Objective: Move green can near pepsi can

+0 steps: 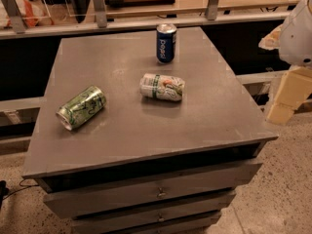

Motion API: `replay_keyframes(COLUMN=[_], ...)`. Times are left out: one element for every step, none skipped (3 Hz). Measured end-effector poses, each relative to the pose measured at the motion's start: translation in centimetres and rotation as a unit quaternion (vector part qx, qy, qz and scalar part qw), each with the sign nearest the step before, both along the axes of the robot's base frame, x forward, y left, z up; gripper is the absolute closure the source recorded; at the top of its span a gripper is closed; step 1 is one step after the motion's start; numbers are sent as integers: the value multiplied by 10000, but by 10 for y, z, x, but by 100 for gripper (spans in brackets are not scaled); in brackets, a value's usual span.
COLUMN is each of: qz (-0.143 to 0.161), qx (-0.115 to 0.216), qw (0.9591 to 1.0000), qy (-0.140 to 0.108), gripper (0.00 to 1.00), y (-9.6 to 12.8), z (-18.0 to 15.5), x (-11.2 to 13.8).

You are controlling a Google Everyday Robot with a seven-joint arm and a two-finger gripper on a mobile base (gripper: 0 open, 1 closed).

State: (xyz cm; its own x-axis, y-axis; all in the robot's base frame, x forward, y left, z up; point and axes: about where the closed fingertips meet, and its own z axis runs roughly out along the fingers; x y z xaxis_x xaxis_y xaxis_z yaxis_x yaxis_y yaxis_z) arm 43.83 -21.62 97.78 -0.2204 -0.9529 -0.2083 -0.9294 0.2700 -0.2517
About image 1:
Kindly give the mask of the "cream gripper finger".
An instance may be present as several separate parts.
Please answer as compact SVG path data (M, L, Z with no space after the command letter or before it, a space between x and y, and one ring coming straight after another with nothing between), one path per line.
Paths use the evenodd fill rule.
M312 69L292 66L282 76L266 120L273 124L285 125L311 94Z

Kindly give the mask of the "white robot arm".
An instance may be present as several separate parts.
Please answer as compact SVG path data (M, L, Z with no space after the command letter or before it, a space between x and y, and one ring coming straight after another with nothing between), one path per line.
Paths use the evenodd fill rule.
M276 49L280 60L291 66L282 76L266 115L270 123L286 124L312 94L312 0L300 0L258 47Z

